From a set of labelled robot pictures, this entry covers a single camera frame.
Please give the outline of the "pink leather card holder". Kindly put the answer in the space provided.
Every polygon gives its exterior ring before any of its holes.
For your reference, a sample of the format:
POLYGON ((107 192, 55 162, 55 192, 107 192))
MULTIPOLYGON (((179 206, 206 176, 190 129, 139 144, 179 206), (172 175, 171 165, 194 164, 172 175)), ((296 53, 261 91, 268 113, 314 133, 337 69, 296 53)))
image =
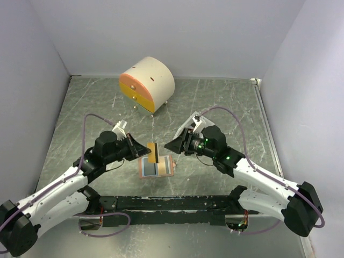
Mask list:
POLYGON ((174 169, 175 169, 175 167, 176 167, 176 163, 174 162, 174 160, 173 160, 173 158, 172 158, 171 155, 165 155, 165 156, 170 156, 171 166, 172 166, 172 168, 173 168, 173 173, 172 173, 171 176, 159 176, 159 175, 157 174, 156 176, 144 177, 143 174, 142 174, 142 172, 143 172, 143 162, 142 162, 142 159, 144 159, 144 158, 146 157, 146 156, 145 156, 145 157, 140 158, 139 161, 138 161, 139 177, 140 177, 141 179, 148 179, 148 178, 172 177, 172 176, 174 176, 174 169))

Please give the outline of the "white plastic card bin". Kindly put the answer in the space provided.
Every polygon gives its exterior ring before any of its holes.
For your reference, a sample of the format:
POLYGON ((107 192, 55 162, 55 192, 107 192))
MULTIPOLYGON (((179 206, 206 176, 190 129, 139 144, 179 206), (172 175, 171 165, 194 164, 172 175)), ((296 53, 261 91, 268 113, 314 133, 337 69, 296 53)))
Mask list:
MULTIPOLYGON (((194 122, 193 122, 193 120, 192 120, 192 118, 193 118, 193 116, 194 115, 199 115, 199 116, 202 116, 201 115, 201 113, 200 112, 197 112, 197 111, 195 111, 179 128, 178 128, 178 130, 176 131, 176 133, 175 133, 175 135, 174 135, 174 137, 173 137, 173 139, 175 139, 181 132, 182 132, 182 130, 184 129, 184 128, 187 128, 187 129, 191 129, 191 131, 193 130, 193 128, 194 128, 194 126, 195 126, 195 124, 194 124, 194 122)), ((214 125, 214 123, 211 121, 211 120, 209 120, 209 119, 207 119, 206 117, 204 117, 204 116, 202 116, 205 120, 206 120, 206 122, 207 122, 207 127, 208 126, 213 126, 214 125)))

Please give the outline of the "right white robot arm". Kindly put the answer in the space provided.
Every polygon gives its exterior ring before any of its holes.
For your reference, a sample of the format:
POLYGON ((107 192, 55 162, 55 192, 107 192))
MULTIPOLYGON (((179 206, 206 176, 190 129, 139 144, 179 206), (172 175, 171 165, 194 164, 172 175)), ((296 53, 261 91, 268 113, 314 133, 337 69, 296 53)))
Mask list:
POLYGON ((252 210, 267 214, 284 222, 301 237, 310 234, 322 215, 324 209, 312 184, 288 181, 254 164, 245 154, 227 145, 225 135, 216 125, 204 128, 201 133, 184 128, 164 147, 176 154, 209 157, 221 173, 246 181, 262 191, 253 193, 243 189, 230 198, 228 207, 233 213, 252 210))

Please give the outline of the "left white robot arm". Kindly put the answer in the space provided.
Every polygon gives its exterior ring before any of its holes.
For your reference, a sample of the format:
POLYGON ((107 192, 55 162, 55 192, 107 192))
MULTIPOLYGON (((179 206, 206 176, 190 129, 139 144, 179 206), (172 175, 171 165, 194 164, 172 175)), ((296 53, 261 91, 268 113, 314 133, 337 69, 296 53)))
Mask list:
POLYGON ((1 204, 1 244, 17 257, 50 228, 79 213, 95 214, 101 202, 89 184, 115 161, 133 161, 151 151, 128 133, 105 131, 60 177, 36 193, 1 204))

